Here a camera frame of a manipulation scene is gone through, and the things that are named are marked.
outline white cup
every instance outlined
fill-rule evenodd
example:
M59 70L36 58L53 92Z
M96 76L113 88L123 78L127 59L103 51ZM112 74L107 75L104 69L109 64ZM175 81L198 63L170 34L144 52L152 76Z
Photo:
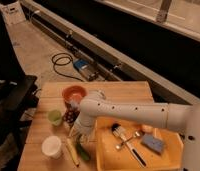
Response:
M42 152L48 157L58 159L62 155L62 142L57 136L49 136L42 143Z

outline paper cup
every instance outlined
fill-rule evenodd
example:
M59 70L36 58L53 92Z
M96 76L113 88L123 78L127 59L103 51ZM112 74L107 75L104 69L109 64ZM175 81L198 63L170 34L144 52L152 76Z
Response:
M48 120L54 126L59 126L62 123L62 114L59 110L52 110L48 112Z
M48 157L58 159L62 155L62 142L57 136L49 136L42 143L42 152Z

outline box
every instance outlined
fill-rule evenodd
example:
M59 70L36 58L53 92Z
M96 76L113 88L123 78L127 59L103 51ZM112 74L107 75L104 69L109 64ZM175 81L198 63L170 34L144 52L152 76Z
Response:
M161 155L150 151L141 144L141 139L130 141L147 166L143 167L134 159L125 147L120 151L115 148L121 141L112 134L111 125L119 123L126 128L126 136L140 128L135 122L100 117L96 124L96 156L98 171L175 171L180 168L183 143L177 133L155 128L154 135L165 142Z
M0 10L3 14L5 23L9 26L26 20L22 7L18 1L8 5L0 4Z

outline blue sponge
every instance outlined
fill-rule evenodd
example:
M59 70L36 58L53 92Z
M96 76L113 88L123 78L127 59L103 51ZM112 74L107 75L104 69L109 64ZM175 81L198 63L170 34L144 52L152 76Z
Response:
M148 147L150 150L161 154L164 150L164 142L158 138L153 137L151 134L145 134L142 137L141 144Z

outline green cup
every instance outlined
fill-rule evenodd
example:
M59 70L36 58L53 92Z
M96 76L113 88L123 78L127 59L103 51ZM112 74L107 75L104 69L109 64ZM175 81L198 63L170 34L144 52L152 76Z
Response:
M48 112L48 120L54 126L59 126L62 123L62 114L59 110Z

